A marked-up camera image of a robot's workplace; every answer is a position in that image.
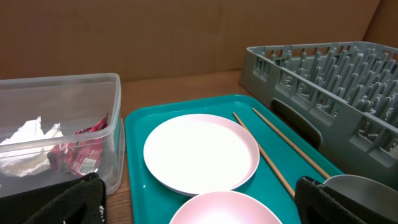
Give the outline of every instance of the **red wrapper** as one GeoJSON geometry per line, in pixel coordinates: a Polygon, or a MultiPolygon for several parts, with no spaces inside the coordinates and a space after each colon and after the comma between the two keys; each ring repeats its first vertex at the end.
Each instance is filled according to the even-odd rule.
{"type": "MultiPolygon", "coordinates": [[[[108,114],[91,128],[82,129],[75,134],[91,133],[107,127],[108,114]]],[[[54,146],[47,154],[53,170],[86,175],[98,166],[103,152],[102,138],[70,142],[54,146]]]]}

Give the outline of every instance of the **gray dish rack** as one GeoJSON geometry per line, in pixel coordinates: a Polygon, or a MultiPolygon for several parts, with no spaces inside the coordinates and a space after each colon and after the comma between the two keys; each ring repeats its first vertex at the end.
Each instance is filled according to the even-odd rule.
{"type": "Polygon", "coordinates": [[[398,189],[397,58],[369,42],[249,47],[239,82],[307,123],[343,172],[398,189]]]}

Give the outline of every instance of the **crumpled tissue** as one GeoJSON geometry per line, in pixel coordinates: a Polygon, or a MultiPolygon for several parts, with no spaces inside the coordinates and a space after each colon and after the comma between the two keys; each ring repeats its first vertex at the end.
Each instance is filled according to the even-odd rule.
{"type": "MultiPolygon", "coordinates": [[[[26,121],[11,138],[5,139],[0,143],[0,146],[63,136],[60,131],[60,124],[55,124],[44,134],[41,122],[42,118],[40,116],[36,120],[26,121]]],[[[47,153],[53,147],[54,146],[45,146],[0,152],[0,172],[4,175],[13,177],[39,174],[50,168],[50,161],[47,159],[47,153]]]]}

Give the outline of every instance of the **pink plate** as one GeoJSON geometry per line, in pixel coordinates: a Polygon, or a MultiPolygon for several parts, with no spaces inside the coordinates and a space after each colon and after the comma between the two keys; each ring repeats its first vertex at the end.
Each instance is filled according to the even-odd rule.
{"type": "Polygon", "coordinates": [[[265,205],[233,191],[210,192],[185,202],[170,224],[281,224],[265,205]]]}
{"type": "Polygon", "coordinates": [[[184,195],[233,190],[255,173],[256,140],[238,123],[210,114],[188,114],[156,127],[144,161],[166,187],[184,195]]]}

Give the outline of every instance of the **bowl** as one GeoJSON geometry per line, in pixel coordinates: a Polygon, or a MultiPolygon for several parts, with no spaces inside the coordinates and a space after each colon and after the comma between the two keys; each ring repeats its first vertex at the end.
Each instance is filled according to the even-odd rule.
{"type": "Polygon", "coordinates": [[[336,175],[323,184],[366,208],[398,222],[398,192],[396,190],[357,175],[336,175]]]}
{"type": "Polygon", "coordinates": [[[170,224],[281,224],[265,205],[234,191],[210,192],[185,202],[170,224]]]}

